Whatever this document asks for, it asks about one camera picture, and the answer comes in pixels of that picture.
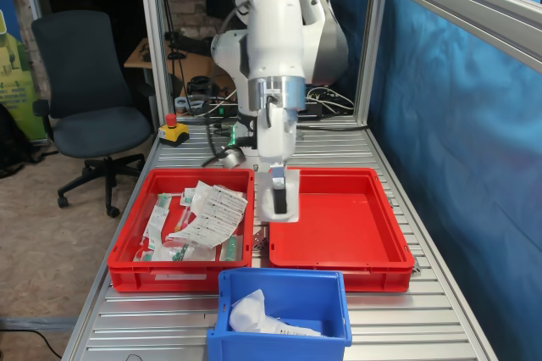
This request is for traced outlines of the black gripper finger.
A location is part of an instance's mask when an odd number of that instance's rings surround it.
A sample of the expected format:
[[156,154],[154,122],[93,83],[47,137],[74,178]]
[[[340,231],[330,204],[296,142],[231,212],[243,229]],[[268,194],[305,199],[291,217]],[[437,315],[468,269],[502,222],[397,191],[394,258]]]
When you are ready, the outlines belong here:
[[283,164],[271,164],[272,193],[274,197],[274,212],[287,213],[285,167]]

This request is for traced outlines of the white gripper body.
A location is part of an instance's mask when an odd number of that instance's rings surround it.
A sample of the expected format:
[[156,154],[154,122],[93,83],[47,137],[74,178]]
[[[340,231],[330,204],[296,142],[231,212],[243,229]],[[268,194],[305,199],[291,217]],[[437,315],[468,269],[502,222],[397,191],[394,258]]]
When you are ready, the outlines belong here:
[[257,116],[257,156],[262,164],[286,165],[296,150],[298,114],[285,108],[263,108]]

